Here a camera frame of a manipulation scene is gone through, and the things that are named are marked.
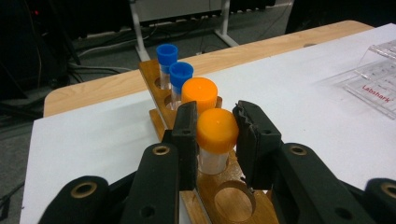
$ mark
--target blue tube cap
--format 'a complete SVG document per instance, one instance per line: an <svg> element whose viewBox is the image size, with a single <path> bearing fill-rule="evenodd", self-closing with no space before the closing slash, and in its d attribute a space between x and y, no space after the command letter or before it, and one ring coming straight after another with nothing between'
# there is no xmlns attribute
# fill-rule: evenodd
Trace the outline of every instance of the blue tube cap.
<svg viewBox="0 0 396 224"><path fill-rule="evenodd" d="M189 63L172 63L169 67L170 81L172 86L175 86L177 93L181 94L181 87L190 78L192 78L192 73L194 68Z"/></svg>
<svg viewBox="0 0 396 224"><path fill-rule="evenodd" d="M177 62L178 49L175 45L163 44L157 48L158 62L162 65L169 66Z"/></svg>

